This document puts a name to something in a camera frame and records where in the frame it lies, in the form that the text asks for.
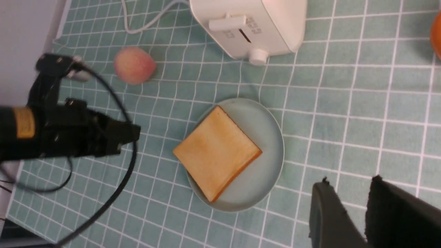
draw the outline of yellow label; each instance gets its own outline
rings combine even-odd
[[[14,108],[17,138],[30,139],[35,135],[35,119],[29,108]]]

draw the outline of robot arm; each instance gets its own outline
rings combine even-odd
[[[60,83],[81,71],[72,57],[45,54],[25,107],[0,107],[0,160],[53,157],[102,157],[120,154],[139,139],[140,126],[114,120],[68,98],[58,104]]]

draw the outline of black cable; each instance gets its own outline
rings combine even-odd
[[[0,172],[13,184],[15,184],[18,188],[23,189],[23,190],[28,190],[31,192],[35,192],[38,194],[48,194],[48,193],[53,193],[55,191],[58,191],[60,189],[62,189],[64,186],[66,186],[68,184],[68,182],[71,180],[72,177],[72,172],[74,170],[73,164],[72,164],[72,160],[71,158],[67,157],[67,163],[69,164],[69,168],[70,168],[70,172],[69,172],[69,176],[67,177],[67,179],[60,185],[60,186],[56,186],[54,188],[35,188],[32,186],[28,186],[24,183],[18,182],[17,180],[15,180],[15,178],[13,176],[11,176],[7,170],[5,170],[5,168],[3,167],[3,165],[0,165]]]
[[[3,189],[4,191],[12,193],[12,191],[10,189],[6,188],[6,187],[3,187],[3,186],[0,185],[0,188]]]
[[[110,87],[109,83],[107,83],[104,78],[102,78],[100,75],[98,75],[96,72],[94,72],[92,69],[88,68],[85,65],[79,66],[81,70],[91,74],[94,76],[101,84],[102,86],[109,92],[109,94],[112,96],[113,100],[115,100],[116,104],[120,108],[121,112],[123,113],[124,118],[127,122],[131,123],[131,119],[129,115],[127,114],[127,110],[124,108],[121,100],[118,98],[116,93],[113,91],[113,89]],[[71,240],[73,240],[75,237],[80,235],[82,232],[84,232],[87,228],[89,228],[95,221],[97,221],[104,212],[110,208],[110,206],[113,204],[113,202],[118,198],[118,196],[121,194],[123,189],[126,187],[130,176],[132,175],[133,169],[135,168],[135,162],[136,162],[136,154],[138,152],[138,147],[136,145],[136,139],[135,139],[135,133],[132,133],[132,158],[130,160],[129,168],[127,169],[126,174],[124,175],[124,178],[122,179],[119,186],[116,188],[115,192],[110,196],[110,198],[98,209],[96,213],[94,213],[86,222],[84,222],[80,227],[78,227],[75,231],[73,231],[71,234],[64,237],[62,240],[60,240],[58,243],[54,245],[55,248],[61,248]]]

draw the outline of power cord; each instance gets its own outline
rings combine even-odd
[[[155,16],[155,18],[153,18],[153,20],[151,20],[148,24],[146,24],[145,26],[143,26],[141,28],[138,28],[138,29],[135,29],[135,30],[130,30],[129,29],[128,20],[127,20],[126,1],[125,0],[121,0],[121,4],[123,5],[123,12],[124,12],[124,29],[129,34],[137,34],[139,32],[142,32],[142,31],[148,29],[155,22],[157,22],[159,20],[159,18],[161,18],[162,15],[165,14],[175,4],[186,4],[186,5],[189,5],[187,0],[173,0],[171,3],[167,4],[167,6],[165,6],[165,8],[163,10],[161,10],[161,12],[159,12],[159,14],[157,16]]]
[[[31,192],[35,192],[38,194],[48,194],[48,193],[53,193],[55,191],[58,191],[60,189],[62,189],[64,186],[66,186],[68,184],[68,182],[71,180],[72,177],[72,171],[74,169],[73,164],[72,164],[72,159],[71,158],[66,158],[67,159],[67,163],[69,164],[69,176],[67,177],[67,179],[60,185],[60,186],[56,186],[53,188],[35,188],[32,186],[28,186],[24,183],[18,182],[13,176],[11,176],[9,174],[9,172],[7,172],[7,170],[3,167],[3,165],[0,165],[0,172],[9,180],[9,182],[6,183],[12,183],[15,184],[18,188],[22,189],[22,190],[27,190],[27,191],[31,191]]]
[[[119,109],[121,110],[124,119],[131,123],[131,119],[127,113],[127,110],[125,109],[125,107],[123,106],[121,100],[118,98],[118,96],[116,95],[115,91],[110,87],[109,83],[106,82],[106,80],[104,80],[104,78],[102,78],[99,74],[97,74],[96,72],[94,72],[92,69],[90,69],[89,67],[87,67],[84,64],[79,64],[79,69],[83,70],[89,74],[91,74],[92,76],[94,76],[98,82],[100,82],[100,84],[109,92],[109,94],[111,95],[111,97],[113,98],[113,100],[116,102],[116,105],[118,105]],[[123,191],[123,189],[126,187],[130,176],[132,175],[133,169],[135,168],[135,162],[136,162],[136,156],[137,156],[137,152],[138,152],[138,146],[136,144],[136,140],[135,140],[135,134],[132,133],[133,137],[132,137],[132,157],[130,159],[130,163],[129,163],[129,167],[127,169],[126,174],[124,175],[124,178],[122,179],[121,183],[119,184],[119,186],[116,188],[115,192],[110,196],[110,198],[100,207],[100,209],[98,209],[98,211],[96,213],[94,213],[86,222],[84,222],[80,227],[78,227],[75,231],[73,231],[71,234],[67,235],[66,237],[64,237],[62,240],[60,240],[57,244],[55,244],[53,247],[55,248],[61,248],[64,245],[66,245],[67,243],[69,243],[70,241],[72,241],[75,237],[77,237],[78,235],[80,235],[82,232],[84,232],[87,228],[89,228],[95,221],[97,221],[105,212],[107,209],[110,208],[110,206],[115,202],[115,200],[118,198],[118,196],[121,194],[121,192]]]

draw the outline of orange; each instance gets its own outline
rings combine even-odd
[[[436,55],[441,59],[441,12],[435,18],[430,30],[430,42]]]

